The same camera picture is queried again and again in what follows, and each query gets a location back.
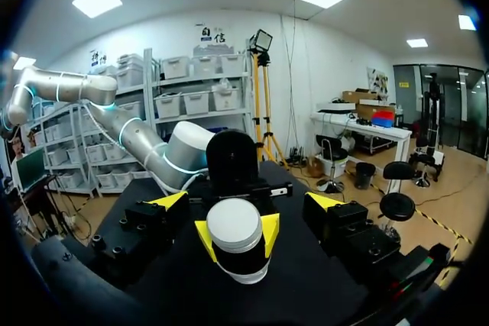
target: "cardboard box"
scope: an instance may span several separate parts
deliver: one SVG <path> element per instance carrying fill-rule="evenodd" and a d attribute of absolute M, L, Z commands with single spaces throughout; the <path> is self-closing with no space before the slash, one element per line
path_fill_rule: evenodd
<path fill-rule="evenodd" d="M 376 92 L 353 92 L 353 91 L 343 91 L 342 99 L 346 102 L 360 103 L 361 99 L 376 99 Z"/>
<path fill-rule="evenodd" d="M 359 118 L 372 121 L 372 116 L 377 111 L 389 111 L 396 112 L 395 106 L 370 106 L 370 105 L 357 105 L 357 113 Z"/>

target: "plastic storage box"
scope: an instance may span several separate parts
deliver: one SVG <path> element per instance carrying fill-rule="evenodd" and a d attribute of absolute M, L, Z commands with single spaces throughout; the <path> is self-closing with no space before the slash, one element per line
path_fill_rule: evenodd
<path fill-rule="evenodd" d="M 216 111 L 234 110 L 239 107 L 238 88 L 216 89 L 212 92 Z"/>
<path fill-rule="evenodd" d="M 119 106 L 126 111 L 129 111 L 133 116 L 137 118 L 143 118 L 144 106 L 141 101 L 126 103 Z"/>
<path fill-rule="evenodd" d="M 126 53 L 124 55 L 121 55 L 117 59 L 117 64 L 119 65 L 119 69 L 124 68 L 129 64 L 139 66 L 140 69 L 143 69 L 144 60 L 141 56 L 137 55 L 136 53 Z"/>
<path fill-rule="evenodd" d="M 125 156 L 125 152 L 114 144 L 103 144 L 107 160 L 120 160 Z"/>
<path fill-rule="evenodd" d="M 112 176 L 112 173 L 110 173 L 110 172 L 100 173 L 96 176 L 100 182 L 100 186 L 104 189 L 113 189 L 117 185 L 114 177 Z"/>
<path fill-rule="evenodd" d="M 117 72 L 117 87 L 119 89 L 139 86 L 143 84 L 143 69 L 134 63 L 119 67 Z"/>
<path fill-rule="evenodd" d="M 133 171 L 131 172 L 134 179 L 149 179 L 151 175 L 148 171 Z"/>
<path fill-rule="evenodd" d="M 47 156 L 51 162 L 51 166 L 59 166 L 68 160 L 68 155 L 64 149 L 58 148 L 52 152 L 48 152 Z"/>
<path fill-rule="evenodd" d="M 188 115 L 207 114 L 209 112 L 209 92 L 185 93 L 183 100 Z"/>
<path fill-rule="evenodd" d="M 239 76 L 245 70 L 245 55 L 221 55 L 222 72 L 226 75 Z"/>
<path fill-rule="evenodd" d="M 165 93 L 154 98 L 159 118 L 180 116 L 181 93 Z"/>
<path fill-rule="evenodd" d="M 34 134 L 34 140 L 36 142 L 36 146 L 39 147 L 40 145 L 44 144 L 44 135 L 42 131 L 38 131 L 36 134 Z"/>
<path fill-rule="evenodd" d="M 66 123 L 54 125 L 51 127 L 51 130 L 53 132 L 53 140 L 63 139 L 71 135 L 71 127 Z"/>
<path fill-rule="evenodd" d="M 46 127 L 44 129 L 44 133 L 46 134 L 46 142 L 50 142 L 54 140 L 53 136 L 53 127 Z"/>
<path fill-rule="evenodd" d="M 86 155 L 88 156 L 90 162 L 100 163 L 105 160 L 105 152 L 103 149 L 103 144 L 96 144 L 86 148 Z"/>
<path fill-rule="evenodd" d="M 165 79 L 186 78 L 189 76 L 190 59 L 187 56 L 161 60 L 161 69 Z"/>
<path fill-rule="evenodd" d="M 62 183 L 66 189 L 76 189 L 83 182 L 80 171 L 65 173 L 62 176 Z"/>
<path fill-rule="evenodd" d="M 66 151 L 68 153 L 68 157 L 70 158 L 70 162 L 72 164 L 80 163 L 81 157 L 84 157 L 82 147 L 74 147 Z"/>
<path fill-rule="evenodd" d="M 114 179 L 117 182 L 118 187 L 125 188 L 132 181 L 132 174 L 130 172 L 122 172 L 119 169 L 114 169 L 112 171 L 112 175 L 114 176 Z"/>
<path fill-rule="evenodd" d="M 327 175 L 329 178 L 336 179 L 340 176 L 343 176 L 343 174 L 345 173 L 346 162 L 348 161 L 348 158 L 335 162 L 335 177 L 331 177 L 331 160 L 325 160 L 324 158 L 322 158 L 321 154 L 318 154 L 316 158 L 322 162 L 322 165 L 324 166 L 324 174 Z"/>
<path fill-rule="evenodd" d="M 217 56 L 200 56 L 192 58 L 195 76 L 208 77 L 215 75 Z"/>

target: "black table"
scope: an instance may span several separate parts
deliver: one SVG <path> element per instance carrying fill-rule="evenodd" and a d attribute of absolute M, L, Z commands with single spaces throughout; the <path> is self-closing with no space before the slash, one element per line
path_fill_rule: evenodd
<path fill-rule="evenodd" d="M 274 200 L 280 233 L 267 276 L 244 286 L 213 263 L 189 222 L 170 251 L 126 289 L 145 305 L 158 309 L 172 324 L 196 322 L 294 322 L 334 325 L 352 316 L 368 291 L 349 276 L 335 257 L 328 258 L 302 219 L 306 187 L 275 163 L 261 164 L 260 176 L 271 185 L 293 183 L 293 197 Z M 162 196 L 152 179 L 134 180 L 97 230 L 102 236 L 137 200 Z M 195 215 L 199 207 L 193 207 Z"/>

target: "white cap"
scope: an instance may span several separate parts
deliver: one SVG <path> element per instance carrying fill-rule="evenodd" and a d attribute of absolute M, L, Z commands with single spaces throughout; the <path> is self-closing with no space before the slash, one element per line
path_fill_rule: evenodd
<path fill-rule="evenodd" d="M 225 199 L 207 214 L 207 229 L 220 249 L 243 253 L 257 245 L 262 236 L 260 213 L 244 199 Z"/>
<path fill-rule="evenodd" d="M 188 121 L 181 121 L 173 129 L 173 135 L 186 145 L 206 151 L 207 144 L 214 136 L 209 130 Z"/>

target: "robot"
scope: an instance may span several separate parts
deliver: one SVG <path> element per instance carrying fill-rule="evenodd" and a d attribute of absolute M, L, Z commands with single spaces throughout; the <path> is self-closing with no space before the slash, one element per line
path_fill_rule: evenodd
<path fill-rule="evenodd" d="M 170 141 L 163 142 L 140 118 L 115 105 L 117 82 L 109 76 L 53 72 L 28 66 L 15 83 L 11 99 L 0 111 L 0 135 L 11 138 L 25 124 L 35 96 L 56 102 L 80 102 L 100 131 L 128 151 L 165 193 L 185 190 L 206 169 L 206 147 L 213 133 L 181 121 Z"/>

